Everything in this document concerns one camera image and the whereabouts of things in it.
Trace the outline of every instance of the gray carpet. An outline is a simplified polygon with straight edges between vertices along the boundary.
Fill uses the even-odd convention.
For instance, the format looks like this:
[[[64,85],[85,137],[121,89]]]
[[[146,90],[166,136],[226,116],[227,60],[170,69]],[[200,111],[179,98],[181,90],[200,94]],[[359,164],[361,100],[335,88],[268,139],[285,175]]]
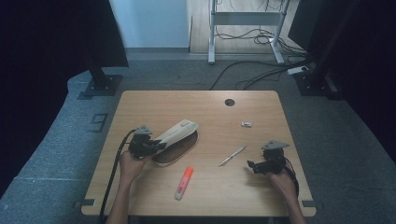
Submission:
[[[223,69],[235,62],[142,59],[132,58],[130,68],[104,69],[109,75],[123,75],[115,96],[78,100],[91,76],[86,72],[69,80],[61,112],[0,201],[0,223],[96,223],[96,217],[81,214],[80,203],[121,93],[209,90]],[[237,81],[271,69],[238,64],[213,90],[235,90]],[[359,116],[344,101],[301,96],[293,77],[286,74],[279,81],[273,80],[277,76],[269,78],[248,91],[279,94],[318,209],[308,223],[396,223],[396,166]]]

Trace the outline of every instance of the orange highlighter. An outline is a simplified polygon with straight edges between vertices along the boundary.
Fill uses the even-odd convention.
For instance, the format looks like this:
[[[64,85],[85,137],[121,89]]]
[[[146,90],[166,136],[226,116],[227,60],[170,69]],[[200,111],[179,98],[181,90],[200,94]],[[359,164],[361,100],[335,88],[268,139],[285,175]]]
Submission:
[[[176,193],[175,193],[175,198],[177,200],[181,200],[181,198],[183,197],[184,191],[186,190],[187,185],[189,184],[189,181],[190,181],[193,171],[194,171],[194,169],[192,169],[191,166],[188,166],[186,168],[183,178],[181,178],[180,184],[178,185]]]

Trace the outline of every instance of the human hand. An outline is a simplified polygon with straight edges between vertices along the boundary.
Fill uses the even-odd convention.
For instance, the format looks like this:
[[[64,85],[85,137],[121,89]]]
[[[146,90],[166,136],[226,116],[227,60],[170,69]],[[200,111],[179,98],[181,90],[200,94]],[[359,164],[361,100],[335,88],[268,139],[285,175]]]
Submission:
[[[131,185],[140,175],[143,167],[149,160],[151,160],[151,156],[136,160],[131,151],[126,150],[122,152],[120,156],[120,184]]]
[[[267,173],[273,187],[283,196],[285,200],[297,199],[297,193],[293,181],[288,172],[282,169],[278,174]]]

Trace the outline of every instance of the wall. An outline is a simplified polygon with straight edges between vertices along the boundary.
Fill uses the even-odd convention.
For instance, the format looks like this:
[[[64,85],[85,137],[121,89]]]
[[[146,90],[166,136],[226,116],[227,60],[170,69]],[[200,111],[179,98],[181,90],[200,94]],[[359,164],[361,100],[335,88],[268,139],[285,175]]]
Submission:
[[[110,0],[125,48],[188,48],[185,0]]]

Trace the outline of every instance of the wooden table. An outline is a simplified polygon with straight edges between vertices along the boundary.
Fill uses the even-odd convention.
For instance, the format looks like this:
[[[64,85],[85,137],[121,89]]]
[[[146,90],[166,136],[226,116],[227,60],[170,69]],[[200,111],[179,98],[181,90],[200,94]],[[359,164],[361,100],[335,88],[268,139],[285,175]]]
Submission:
[[[233,106],[225,101],[234,100]],[[316,213],[282,105],[275,91],[126,91],[108,132],[84,205],[85,215],[98,215],[117,149],[129,131],[147,125],[151,139],[183,119],[197,122],[197,145],[183,158],[167,167],[149,162],[133,184],[130,215],[205,217],[283,217],[286,207],[264,175],[255,175],[247,160],[263,161],[262,146],[270,140],[290,144],[287,157],[300,182],[299,201],[306,217]],[[251,128],[241,126],[252,122]],[[247,148],[219,167],[238,148]],[[187,166],[194,168],[181,201],[175,191]],[[117,171],[106,204],[108,215],[117,193]]]

